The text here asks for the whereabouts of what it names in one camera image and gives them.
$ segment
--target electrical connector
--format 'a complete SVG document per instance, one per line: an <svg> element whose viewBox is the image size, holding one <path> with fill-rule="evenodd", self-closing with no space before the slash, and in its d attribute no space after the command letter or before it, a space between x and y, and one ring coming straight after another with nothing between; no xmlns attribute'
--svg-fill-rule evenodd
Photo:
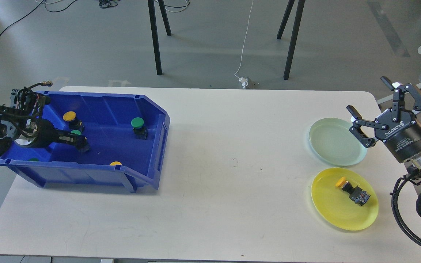
<svg viewBox="0 0 421 263"><path fill-rule="evenodd" d="M239 77L238 80L241 83L241 88L243 89L252 89L256 86L256 83L254 83L249 77Z"/></svg>

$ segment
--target concrete floor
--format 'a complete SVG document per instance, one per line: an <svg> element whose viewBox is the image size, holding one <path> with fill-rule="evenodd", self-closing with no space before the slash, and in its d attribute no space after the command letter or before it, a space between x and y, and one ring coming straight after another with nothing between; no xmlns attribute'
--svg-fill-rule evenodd
<svg viewBox="0 0 421 263"><path fill-rule="evenodd" d="M8 103L11 89L42 80L54 82L49 90L65 85L240 88L234 73L251 2L191 0L184 12L168 13L170 37L158 16L163 76L155 72L146 1L120 1L117 7L100 9L96 1L79 0L60 13L49 13L41 5L0 38L0 104ZM59 10L69 3L63 0L48 8ZM368 91L379 99L390 94L379 80L383 75L418 83L421 0L307 1L291 76L283 80L293 16L282 40L276 33L286 4L286 0L254 1L239 75L250 77L257 88ZM389 19L409 56L394 52L395 44L386 37L391 35L376 20L372 5L381 7L381 15ZM0 33L36 6L32 0L0 0ZM14 177L0 167L0 205ZM0 256L1 263L21 259ZM48 263L50 258L26 257L23 262ZM54 258L54 262L99 260Z"/></svg>

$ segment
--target table leg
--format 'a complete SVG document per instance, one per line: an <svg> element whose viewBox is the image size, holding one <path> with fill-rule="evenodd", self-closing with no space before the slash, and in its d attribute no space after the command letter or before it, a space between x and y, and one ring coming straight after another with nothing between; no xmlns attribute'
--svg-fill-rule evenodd
<svg viewBox="0 0 421 263"><path fill-rule="evenodd" d="M172 35L172 31L170 30L170 23L168 23L167 11L165 10L165 4L163 0L159 1L160 12L162 12L163 23L165 24L165 31L167 31L167 35Z"/></svg>
<svg viewBox="0 0 421 263"><path fill-rule="evenodd" d="M282 18L282 23L280 23L279 27L279 33L277 33L277 39L282 38L282 34L285 30L285 25L287 25L287 21L289 20L289 15L292 12L293 4L295 3L295 0L289 0L287 4L287 8L285 9L284 17Z"/></svg>
<svg viewBox="0 0 421 263"><path fill-rule="evenodd" d="M292 37L290 39L289 54L287 55L287 63L285 64L284 80L289 79L290 68L292 66L293 53L295 52L295 45L297 43L298 31L300 28L301 15L303 13L305 0L299 0L297 5L297 13L295 13L295 23L293 25Z"/></svg>
<svg viewBox="0 0 421 263"><path fill-rule="evenodd" d="M159 36L157 35L157 20L155 19L154 0L147 0L147 3L149 4L155 67L157 69L157 75L162 75L162 63L160 62Z"/></svg>

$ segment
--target white cable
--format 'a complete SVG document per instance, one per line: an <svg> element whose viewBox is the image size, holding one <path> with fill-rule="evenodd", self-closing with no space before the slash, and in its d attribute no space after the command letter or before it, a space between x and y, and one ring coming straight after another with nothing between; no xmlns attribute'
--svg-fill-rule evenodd
<svg viewBox="0 0 421 263"><path fill-rule="evenodd" d="M184 1L185 1L185 7L183 9L179 10L179 11L168 10L166 7L165 7L165 10L167 10L170 13L180 13L180 12L183 12L189 6L189 0L184 0Z"/></svg>
<svg viewBox="0 0 421 263"><path fill-rule="evenodd" d="M52 3L45 3L45 5L51 5L51 4L55 4L55 3L59 3L59 2L61 2L62 0L58 0L58 1L56 1L56 2L52 2ZM35 2L37 2L37 3L39 3L39 4L43 4L44 2L46 2L46 0L42 0L41 2L38 2L37 0L35 0Z"/></svg>
<svg viewBox="0 0 421 263"><path fill-rule="evenodd" d="M239 72L239 69L241 68L241 62L243 60L243 50L244 50L244 42L246 42L246 36L248 35L248 28L249 28L249 18L251 17L251 10L253 9L254 0L251 2L251 8L249 9L249 15L248 15L248 25L246 26L246 33L244 34L244 40L243 40L243 48L241 49L241 58L240 58L240 66L238 67L237 72L235 72L235 77L239 78L237 76L237 73Z"/></svg>

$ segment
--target green button cap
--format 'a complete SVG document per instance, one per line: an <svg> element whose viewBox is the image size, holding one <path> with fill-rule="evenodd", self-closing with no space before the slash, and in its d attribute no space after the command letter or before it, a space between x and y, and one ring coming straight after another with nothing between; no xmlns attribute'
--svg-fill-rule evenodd
<svg viewBox="0 0 421 263"><path fill-rule="evenodd" d="M141 117L136 117L132 119L131 126L135 129L140 129L144 126L144 120Z"/></svg>

